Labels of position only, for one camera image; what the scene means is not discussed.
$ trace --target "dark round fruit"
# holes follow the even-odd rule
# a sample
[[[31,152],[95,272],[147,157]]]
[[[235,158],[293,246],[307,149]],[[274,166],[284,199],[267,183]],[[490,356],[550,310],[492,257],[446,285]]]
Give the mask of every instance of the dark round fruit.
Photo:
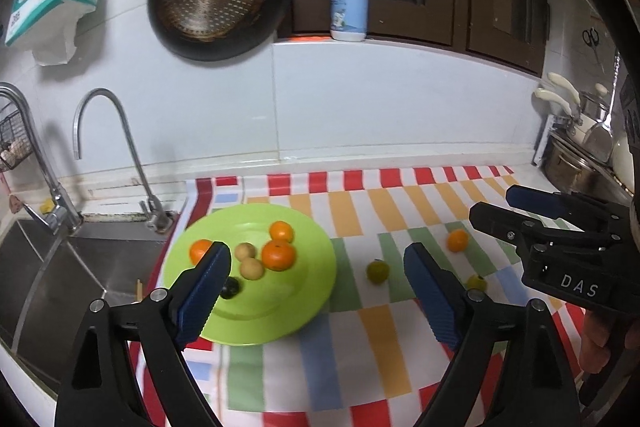
[[[223,299],[232,299],[240,293],[240,282],[235,277],[227,277],[225,285],[222,286],[220,296]]]
[[[382,284],[389,279],[389,265],[380,259],[376,259],[367,265],[367,279],[373,284]]]

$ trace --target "dish rack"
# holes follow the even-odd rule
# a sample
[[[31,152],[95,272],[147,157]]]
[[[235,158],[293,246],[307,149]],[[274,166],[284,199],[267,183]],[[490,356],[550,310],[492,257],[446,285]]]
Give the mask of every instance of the dish rack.
[[[33,152],[31,141],[22,121],[22,115],[10,103],[0,109],[0,172],[7,172],[20,165]]]

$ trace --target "stainless steel sink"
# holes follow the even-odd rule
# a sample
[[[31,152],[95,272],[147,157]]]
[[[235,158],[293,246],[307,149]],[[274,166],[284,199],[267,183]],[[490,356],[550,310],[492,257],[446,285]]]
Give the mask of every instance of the stainless steel sink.
[[[144,223],[85,223],[72,237],[36,232],[35,241],[32,221],[14,229],[0,245],[0,333],[5,330],[12,351],[56,391],[89,303],[133,302],[136,281],[146,283],[166,236]]]

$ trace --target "white wall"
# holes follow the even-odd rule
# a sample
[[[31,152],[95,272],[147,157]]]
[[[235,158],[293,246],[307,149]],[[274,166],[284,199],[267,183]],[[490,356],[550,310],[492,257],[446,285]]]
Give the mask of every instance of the white wall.
[[[0,80],[27,96],[60,176],[132,165],[106,99],[84,116],[83,159],[72,159],[76,105],[94,87],[120,97],[143,164],[222,158],[228,165],[420,150],[433,144],[531,147],[541,117],[537,79],[422,46],[266,43],[216,64],[184,60],[158,42],[146,0],[100,0],[78,25],[64,66],[0,50]],[[20,166],[10,183],[27,181]]]
[[[613,61],[615,44],[609,31],[599,18],[593,16],[584,0],[549,0],[551,4],[550,39],[546,44],[545,74],[549,71],[567,77],[578,90],[595,93],[597,82],[609,91],[613,84]],[[594,27],[600,35],[597,47],[598,58],[603,67],[599,67],[592,49],[582,40],[582,32]],[[618,79],[618,93],[626,76],[623,67]],[[618,104],[614,106],[614,129],[622,128],[622,117]]]

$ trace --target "red stripe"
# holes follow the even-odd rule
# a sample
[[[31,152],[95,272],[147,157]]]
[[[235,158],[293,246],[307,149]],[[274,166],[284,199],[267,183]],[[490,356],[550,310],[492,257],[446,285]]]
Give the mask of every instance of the red stripe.
[[[574,322],[575,329],[582,334],[582,324],[584,322],[584,310],[575,304],[567,303],[566,310],[569,312],[571,320]]]
[[[484,414],[487,414],[489,407],[491,406],[492,399],[494,399],[495,388],[498,386],[501,371],[502,357],[500,356],[500,353],[498,353],[489,359],[489,365],[487,366],[486,373],[484,374],[484,380],[480,387],[480,396],[482,397]]]
[[[480,171],[478,171],[478,167],[466,166],[463,167],[463,169],[465,169],[466,176],[470,180],[479,180],[480,178],[482,178],[482,176],[480,175]]]
[[[190,227],[201,217],[207,215],[209,205],[211,204],[211,198],[213,197],[213,184],[211,183],[211,178],[198,178],[196,180],[196,190],[198,197],[196,199],[196,204],[191,211],[191,216],[189,216],[187,227]]]
[[[391,427],[389,404],[386,400],[363,403],[350,409],[353,427]]]
[[[453,167],[443,167],[444,173],[447,177],[448,182],[457,182],[458,178],[456,178],[456,173],[453,172]]]
[[[569,365],[571,366],[572,375],[574,378],[578,376],[580,373],[580,365],[578,364],[578,359],[575,356],[574,346],[569,340],[569,335],[566,334],[566,330],[564,329],[564,325],[562,324],[562,320],[560,319],[560,314],[558,312],[553,314],[554,322],[556,323],[556,329],[560,334],[560,340],[562,341],[562,345],[564,346],[564,350],[566,352],[566,357],[569,359]]]
[[[364,190],[362,171],[344,172],[344,190]]]
[[[415,181],[418,185],[431,185],[436,182],[433,178],[433,172],[428,167],[417,167],[414,169]]]
[[[233,185],[238,185],[237,176],[221,176],[220,178],[216,178],[216,187],[231,187]]]
[[[264,427],[309,427],[304,412],[263,412]]]
[[[187,347],[191,347],[191,349],[201,349],[202,351],[212,351],[213,342],[203,339],[202,337],[198,337],[196,341],[191,344],[187,344]]]
[[[166,416],[164,415],[164,409],[162,409],[162,404],[158,398],[158,393],[156,393],[154,383],[151,381],[151,375],[147,367],[145,367],[143,381],[143,398],[145,400],[146,411],[149,413],[149,418],[154,425],[164,427]]]
[[[134,375],[136,373],[136,369],[138,368],[139,359],[140,359],[140,343],[132,342],[129,344],[129,361],[131,363],[131,367],[133,368]]]
[[[420,301],[418,301],[418,298],[414,297],[412,301],[415,302],[418,305],[418,308],[420,308],[420,311],[424,313],[424,310],[422,309],[422,305],[420,304]]]
[[[380,169],[380,184],[383,188],[402,187],[400,169]]]
[[[449,357],[449,360],[453,360],[453,356],[455,355],[455,353],[449,349],[449,346],[447,346],[447,344],[443,344],[440,343],[440,345],[442,346],[442,349],[444,349],[444,352],[447,353],[447,356]]]
[[[291,174],[268,174],[267,184],[270,196],[291,195]]]
[[[439,385],[439,383],[433,383],[428,387],[423,387],[422,389],[418,390],[418,394],[420,395],[420,405],[422,406],[423,410],[428,406],[431,398],[433,398],[433,395],[436,394]]]
[[[328,192],[326,178],[326,172],[309,172],[309,193]]]

